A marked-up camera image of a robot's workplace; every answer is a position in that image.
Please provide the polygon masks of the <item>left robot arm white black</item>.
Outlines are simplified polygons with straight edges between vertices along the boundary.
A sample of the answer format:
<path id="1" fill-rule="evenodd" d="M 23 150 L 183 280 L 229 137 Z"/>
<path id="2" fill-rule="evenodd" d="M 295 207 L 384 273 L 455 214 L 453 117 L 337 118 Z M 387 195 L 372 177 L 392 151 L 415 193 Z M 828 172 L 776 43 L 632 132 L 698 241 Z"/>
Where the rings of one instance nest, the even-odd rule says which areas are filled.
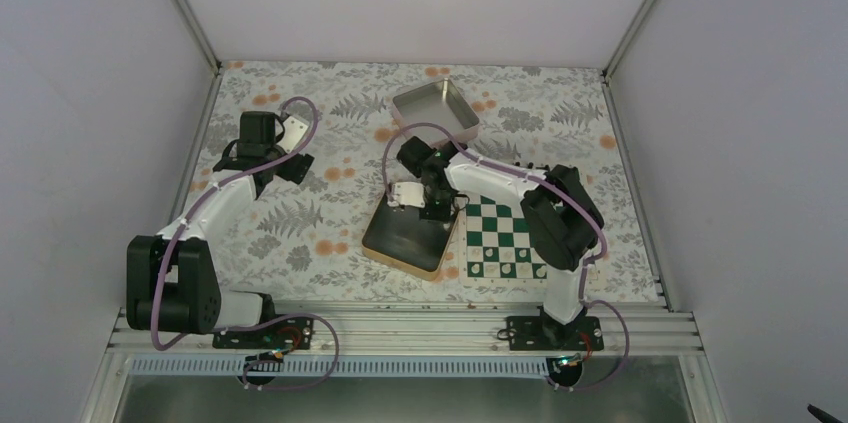
<path id="1" fill-rule="evenodd" d="M 239 136 L 225 146 L 205 193 L 157 234 L 129 243 L 126 319 L 131 328 L 207 334 L 238 327 L 255 348 L 276 339 L 279 323 L 263 311 L 266 296 L 222 290 L 212 248 L 274 179 L 303 181 L 314 159 L 302 150 L 313 134 L 311 123 L 287 113 L 241 115 Z"/>

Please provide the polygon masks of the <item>gold square tin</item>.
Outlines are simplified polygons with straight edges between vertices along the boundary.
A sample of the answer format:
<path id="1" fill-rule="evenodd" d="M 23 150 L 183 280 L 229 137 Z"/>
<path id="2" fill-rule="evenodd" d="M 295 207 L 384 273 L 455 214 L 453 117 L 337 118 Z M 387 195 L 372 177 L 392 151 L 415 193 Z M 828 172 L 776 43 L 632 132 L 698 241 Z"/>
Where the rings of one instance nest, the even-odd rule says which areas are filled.
<path id="1" fill-rule="evenodd" d="M 420 219 L 419 208 L 391 207 L 383 194 L 361 239 L 363 255 L 433 282 L 446 260 L 456 222 L 456 213 L 446 222 Z"/>

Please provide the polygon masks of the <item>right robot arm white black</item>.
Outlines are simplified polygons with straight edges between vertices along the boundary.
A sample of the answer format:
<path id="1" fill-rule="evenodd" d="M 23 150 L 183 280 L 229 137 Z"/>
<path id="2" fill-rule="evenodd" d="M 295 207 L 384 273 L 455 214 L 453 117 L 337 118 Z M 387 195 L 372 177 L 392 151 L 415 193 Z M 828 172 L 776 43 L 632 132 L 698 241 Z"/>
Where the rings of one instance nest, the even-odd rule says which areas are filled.
<path id="1" fill-rule="evenodd" d="M 527 169 L 485 157 L 463 144 L 432 147 L 412 137 L 397 152 L 399 163 L 422 187 L 419 217 L 445 221 L 454 199 L 474 194 L 508 206 L 529 230 L 530 247 L 547 265 L 541 312 L 544 342 L 565 350 L 580 336 L 586 266 L 608 249 L 603 217 L 584 188 L 579 171 L 555 165 Z"/>

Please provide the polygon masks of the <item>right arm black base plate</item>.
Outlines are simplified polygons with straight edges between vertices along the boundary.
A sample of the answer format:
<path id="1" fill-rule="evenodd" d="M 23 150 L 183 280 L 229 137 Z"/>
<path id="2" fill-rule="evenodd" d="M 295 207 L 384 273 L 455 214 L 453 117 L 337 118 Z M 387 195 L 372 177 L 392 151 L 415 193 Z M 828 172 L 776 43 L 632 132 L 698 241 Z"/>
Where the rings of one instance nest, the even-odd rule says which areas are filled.
<path id="1" fill-rule="evenodd" d="M 546 316 L 511 316 L 496 338 L 511 351 L 601 351 L 605 349 L 600 320 L 578 317 L 561 324 Z"/>

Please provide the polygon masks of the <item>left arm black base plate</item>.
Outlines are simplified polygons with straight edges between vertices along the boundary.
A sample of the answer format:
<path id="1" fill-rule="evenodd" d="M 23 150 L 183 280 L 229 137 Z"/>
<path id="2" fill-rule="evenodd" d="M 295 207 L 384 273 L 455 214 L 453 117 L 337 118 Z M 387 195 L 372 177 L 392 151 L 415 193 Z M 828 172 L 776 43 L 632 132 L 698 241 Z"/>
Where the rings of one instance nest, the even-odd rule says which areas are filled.
<path id="1" fill-rule="evenodd" d="M 237 350 L 308 350 L 313 329 L 313 318 L 287 318 L 261 330 L 215 334 L 212 346 Z"/>

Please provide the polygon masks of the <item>white chess pieces group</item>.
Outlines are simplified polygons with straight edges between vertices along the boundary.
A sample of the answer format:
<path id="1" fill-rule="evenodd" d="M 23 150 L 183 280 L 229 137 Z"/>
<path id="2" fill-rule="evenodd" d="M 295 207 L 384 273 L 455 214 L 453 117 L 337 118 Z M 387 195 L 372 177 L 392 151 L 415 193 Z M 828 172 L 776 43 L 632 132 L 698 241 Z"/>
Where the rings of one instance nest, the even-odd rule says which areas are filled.
<path id="1" fill-rule="evenodd" d="M 531 248 L 483 247 L 468 256 L 469 276 L 505 280 L 544 280 L 546 264 Z"/>

